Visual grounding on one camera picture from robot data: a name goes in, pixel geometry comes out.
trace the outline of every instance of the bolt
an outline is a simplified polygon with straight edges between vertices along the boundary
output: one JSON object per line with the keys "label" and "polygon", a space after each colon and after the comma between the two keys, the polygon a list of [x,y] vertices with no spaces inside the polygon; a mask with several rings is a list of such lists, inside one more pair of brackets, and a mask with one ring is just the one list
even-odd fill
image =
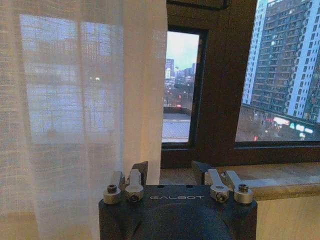
{"label": "bolt", "polygon": [[136,203],[136,202],[139,201],[139,198],[138,198],[136,195],[132,195],[132,196],[130,197],[130,201],[131,201],[132,203]]}
{"label": "bolt", "polygon": [[249,187],[246,184],[240,183],[238,186],[238,189],[241,193],[247,193],[249,190]]}
{"label": "bolt", "polygon": [[108,193],[110,193],[110,194],[114,194],[114,193],[117,191],[117,186],[114,185],[114,184],[110,184],[110,185],[107,187],[107,191],[108,191]]}
{"label": "bolt", "polygon": [[225,203],[227,201],[226,196],[222,193],[217,193],[216,199],[219,203]]}

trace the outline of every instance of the sky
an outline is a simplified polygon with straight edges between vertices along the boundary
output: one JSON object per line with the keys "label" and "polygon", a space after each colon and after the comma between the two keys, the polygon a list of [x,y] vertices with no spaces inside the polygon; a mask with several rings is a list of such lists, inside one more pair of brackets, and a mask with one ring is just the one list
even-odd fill
{"label": "sky", "polygon": [[191,68],[197,61],[199,35],[168,31],[166,58],[174,59],[174,67]]}

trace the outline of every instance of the distant skyscraper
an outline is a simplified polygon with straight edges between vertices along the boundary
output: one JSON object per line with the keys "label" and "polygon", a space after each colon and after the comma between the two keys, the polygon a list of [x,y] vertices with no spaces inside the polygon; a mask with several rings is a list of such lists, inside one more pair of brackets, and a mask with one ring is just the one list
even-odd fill
{"label": "distant skyscraper", "polygon": [[165,79],[170,79],[170,77],[171,77],[171,69],[169,67],[165,70],[164,77],[165,77]]}
{"label": "distant skyscraper", "polygon": [[192,63],[192,74],[196,75],[196,64]]}
{"label": "distant skyscraper", "polygon": [[320,122],[320,0],[260,0],[242,103]]}
{"label": "distant skyscraper", "polygon": [[171,69],[171,77],[175,75],[175,60],[174,59],[165,59],[165,69]]}

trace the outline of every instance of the curtain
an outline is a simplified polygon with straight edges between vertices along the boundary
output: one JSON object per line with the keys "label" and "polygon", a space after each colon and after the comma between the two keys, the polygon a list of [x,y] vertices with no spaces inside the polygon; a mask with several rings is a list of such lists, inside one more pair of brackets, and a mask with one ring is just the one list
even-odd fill
{"label": "curtain", "polygon": [[98,239],[115,170],[160,175],[165,0],[0,2],[0,239]]}

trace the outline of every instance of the silver clamp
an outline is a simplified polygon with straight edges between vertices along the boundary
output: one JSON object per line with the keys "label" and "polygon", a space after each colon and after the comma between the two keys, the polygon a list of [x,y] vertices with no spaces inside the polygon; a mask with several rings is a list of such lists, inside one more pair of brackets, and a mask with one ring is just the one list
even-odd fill
{"label": "silver clamp", "polygon": [[218,171],[214,168],[208,169],[204,174],[204,181],[211,185],[210,196],[218,203],[225,203],[229,198],[229,189],[220,179]]}
{"label": "silver clamp", "polygon": [[253,201],[254,193],[244,184],[235,171],[225,171],[222,175],[224,183],[234,191],[234,200],[241,204],[250,204]]}
{"label": "silver clamp", "polygon": [[121,186],[125,183],[125,177],[121,171],[114,171],[110,184],[103,191],[103,202],[105,204],[117,204],[121,200]]}
{"label": "silver clamp", "polygon": [[124,190],[124,197],[136,203],[144,197],[144,187],[141,185],[141,173],[138,169],[132,169],[128,178],[128,186]]}

